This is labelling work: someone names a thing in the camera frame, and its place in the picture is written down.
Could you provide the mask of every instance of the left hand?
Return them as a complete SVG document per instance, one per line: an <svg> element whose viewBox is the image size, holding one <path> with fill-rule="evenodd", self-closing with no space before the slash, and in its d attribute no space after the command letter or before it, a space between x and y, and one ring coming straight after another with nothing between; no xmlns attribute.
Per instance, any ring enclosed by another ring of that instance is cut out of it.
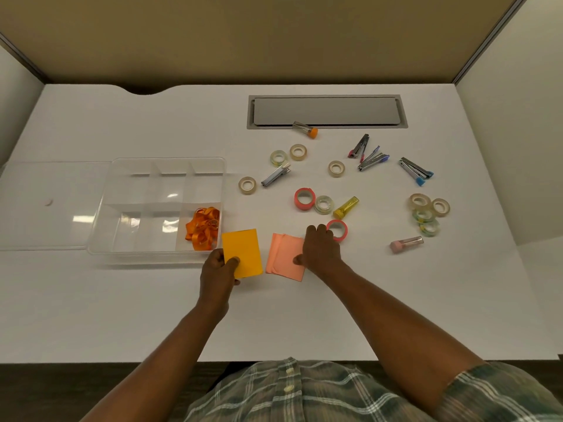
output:
<svg viewBox="0 0 563 422"><path fill-rule="evenodd" d="M201 269L197 306L211 311L217 317L217 322L229 310L229 297L233 287L240 284L234 275L239 262L239 258L231 258L225 263L223 249L215 249Z"/></svg>

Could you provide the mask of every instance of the washi tape roll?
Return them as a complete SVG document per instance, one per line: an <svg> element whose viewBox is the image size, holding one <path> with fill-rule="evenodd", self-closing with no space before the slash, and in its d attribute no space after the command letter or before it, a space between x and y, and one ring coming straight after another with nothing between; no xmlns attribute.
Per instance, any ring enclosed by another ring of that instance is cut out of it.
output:
<svg viewBox="0 0 563 422"><path fill-rule="evenodd" d="M430 223L434 222L434 220L436 219L434 213L430 210L414 210L413 218L418 223Z"/></svg>
<svg viewBox="0 0 563 422"><path fill-rule="evenodd" d="M430 210L432 207L432 200L424 194L412 194L408 200L411 210Z"/></svg>
<svg viewBox="0 0 563 422"><path fill-rule="evenodd" d="M278 149L270 154L270 162L274 166L279 167L287 162L287 154L281 149Z"/></svg>
<svg viewBox="0 0 563 422"><path fill-rule="evenodd" d="M437 198L432 202L432 211L439 218L443 218L450 212L450 204L443 198Z"/></svg>
<svg viewBox="0 0 563 422"><path fill-rule="evenodd" d="M334 209L334 201L328 195L321 195L315 200L315 210L321 215L328 215Z"/></svg>
<svg viewBox="0 0 563 422"><path fill-rule="evenodd" d="M299 201L300 197L309 197L311 198L311 202L302 203ZM295 191L293 202L299 210L309 210L315 205L315 193L311 188L299 188L297 191Z"/></svg>
<svg viewBox="0 0 563 422"><path fill-rule="evenodd" d="M307 148L305 145L296 143L289 149L289 156L295 161L305 160L305 157L307 156Z"/></svg>
<svg viewBox="0 0 563 422"><path fill-rule="evenodd" d="M239 181L239 189L244 195L254 194L256 191L256 181L250 176L245 176Z"/></svg>
<svg viewBox="0 0 563 422"><path fill-rule="evenodd" d="M327 230L329 230L331 226L340 227L343 230L342 235L340 237L337 236L333 237L335 241L341 242L348 235L348 226L340 219L333 219L329 223L327 223Z"/></svg>
<svg viewBox="0 0 563 422"><path fill-rule="evenodd" d="M421 223L418 227L420 232L426 237L435 237L440 232L440 224L437 220L430 223Z"/></svg>
<svg viewBox="0 0 563 422"><path fill-rule="evenodd" d="M328 174L334 178L339 178L344 174L346 167L338 160L328 163Z"/></svg>

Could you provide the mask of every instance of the forearm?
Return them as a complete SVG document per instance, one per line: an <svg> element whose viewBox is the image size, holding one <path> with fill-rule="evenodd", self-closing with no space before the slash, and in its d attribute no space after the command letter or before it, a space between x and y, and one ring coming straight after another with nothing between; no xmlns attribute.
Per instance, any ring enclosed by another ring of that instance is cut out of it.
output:
<svg viewBox="0 0 563 422"><path fill-rule="evenodd" d="M334 291L367 338L388 375L424 410L432 412L447 385L483 361L346 264L321 279Z"/></svg>
<svg viewBox="0 0 563 422"><path fill-rule="evenodd" d="M218 319L196 306L83 420L166 420Z"/></svg>

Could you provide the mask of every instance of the clear plastic organizer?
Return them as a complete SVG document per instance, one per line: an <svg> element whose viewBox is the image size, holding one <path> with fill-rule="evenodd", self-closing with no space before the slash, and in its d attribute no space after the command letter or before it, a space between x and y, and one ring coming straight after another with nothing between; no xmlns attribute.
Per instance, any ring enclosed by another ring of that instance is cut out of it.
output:
<svg viewBox="0 0 563 422"><path fill-rule="evenodd" d="M224 178L220 157L114 160L88 252L122 263L204 261L211 251L194 250L186 224L200 207L222 215Z"/></svg>

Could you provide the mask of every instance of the floor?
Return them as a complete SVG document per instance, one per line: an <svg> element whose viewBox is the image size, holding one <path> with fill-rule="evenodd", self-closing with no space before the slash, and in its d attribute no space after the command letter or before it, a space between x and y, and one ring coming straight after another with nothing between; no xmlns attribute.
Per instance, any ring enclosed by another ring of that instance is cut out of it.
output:
<svg viewBox="0 0 563 422"><path fill-rule="evenodd" d="M377 361L348 361L371 373L390 390L396 386ZM532 376L563 401L563 362L508 361ZM190 403L203 396L227 363L197 363L171 421L181 421ZM0 409L5 422L77 421L109 390L127 376L137 363L79 363L0 365Z"/></svg>

